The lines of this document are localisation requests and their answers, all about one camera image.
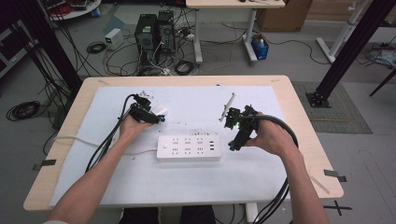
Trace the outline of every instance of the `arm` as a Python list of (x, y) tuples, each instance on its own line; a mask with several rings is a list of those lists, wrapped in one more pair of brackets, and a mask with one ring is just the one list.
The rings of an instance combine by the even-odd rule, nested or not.
[(282, 160), (289, 180), (293, 223), (330, 223), (306, 171), (303, 154), (283, 128), (261, 120), (257, 137), (246, 145), (265, 149)]
[(83, 175), (55, 205), (47, 220), (88, 223), (105, 194), (126, 148), (148, 126), (127, 116), (120, 126), (120, 138), (89, 172)]

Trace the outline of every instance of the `table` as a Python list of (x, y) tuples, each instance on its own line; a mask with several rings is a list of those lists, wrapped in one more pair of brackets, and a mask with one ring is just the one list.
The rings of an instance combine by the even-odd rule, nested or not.
[(94, 2), (88, 1), (87, 3), (87, 9), (85, 10), (72, 10), (69, 14), (64, 15), (64, 16), (57, 16), (57, 15), (52, 15), (50, 19), (52, 21), (63, 21), (63, 20), (69, 20), (73, 19), (76, 17), (83, 16), (87, 13), (90, 13), (94, 11), (96, 8), (98, 8), (101, 4), (102, 0), (95, 0)]
[[(131, 86), (272, 86), (285, 120), (296, 132), (304, 154), (308, 173), (315, 177), (314, 187), (320, 198), (339, 198), (343, 189), (338, 179), (323, 174), (332, 166), (315, 134), (290, 80), (285, 76), (213, 76), (213, 77), (90, 77), (86, 79), (73, 103), (59, 135), (75, 135), (99, 87)], [(46, 160), (56, 160), (43, 166), (23, 207), (28, 211), (50, 210), (49, 203), (57, 185), (64, 159), (73, 140), (56, 141)]]
[(254, 21), (256, 19), (257, 8), (279, 8), (284, 7), (285, 3), (278, 0), (262, 1), (257, 0), (250, 2), (247, 0), (242, 3), (239, 0), (186, 0), (187, 7), (195, 9), (195, 35), (194, 35), (194, 51), (195, 61), (202, 63), (204, 61), (201, 52), (201, 43), (199, 38), (199, 9), (200, 8), (251, 8), (250, 15), (248, 18), (247, 34), (244, 37), (244, 45), (247, 49), (247, 54), (250, 59), (250, 65), (256, 63), (257, 57), (250, 44), (251, 33), (253, 30)]

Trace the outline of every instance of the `white power strip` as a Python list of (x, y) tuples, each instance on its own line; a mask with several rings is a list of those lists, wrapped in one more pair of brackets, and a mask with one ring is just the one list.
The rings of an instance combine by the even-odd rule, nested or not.
[(218, 135), (170, 135), (158, 139), (159, 161), (219, 161)]

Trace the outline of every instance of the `table leg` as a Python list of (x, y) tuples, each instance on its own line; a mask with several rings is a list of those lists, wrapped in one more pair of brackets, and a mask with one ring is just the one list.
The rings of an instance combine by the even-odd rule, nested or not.
[(253, 223), (256, 220), (259, 210), (257, 209), (257, 203), (246, 203), (245, 210), (247, 214), (247, 223)]
[(201, 43), (199, 40), (199, 9), (195, 9), (194, 52), (195, 52), (195, 61), (197, 63), (202, 63), (204, 59), (202, 58)]
[(251, 47), (251, 43), (250, 43), (251, 33), (253, 31), (254, 20), (256, 19), (256, 12), (257, 12), (257, 8), (253, 8), (250, 11), (247, 35), (244, 39), (244, 44), (247, 49), (248, 57), (250, 59), (250, 64), (256, 63), (258, 61), (257, 57), (256, 57), (256, 53), (254, 53), (253, 47)]

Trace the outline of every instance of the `cardboard box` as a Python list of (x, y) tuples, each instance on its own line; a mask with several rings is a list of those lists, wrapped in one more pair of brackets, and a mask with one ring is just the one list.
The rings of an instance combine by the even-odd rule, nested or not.
[(299, 32), (311, 4), (312, 0), (289, 0), (282, 8), (261, 9), (256, 22), (264, 32)]
[(253, 48), (254, 53), (256, 53), (258, 60), (265, 60), (267, 58), (268, 49), (270, 47), (262, 35), (254, 35), (253, 38), (251, 38), (251, 47)]

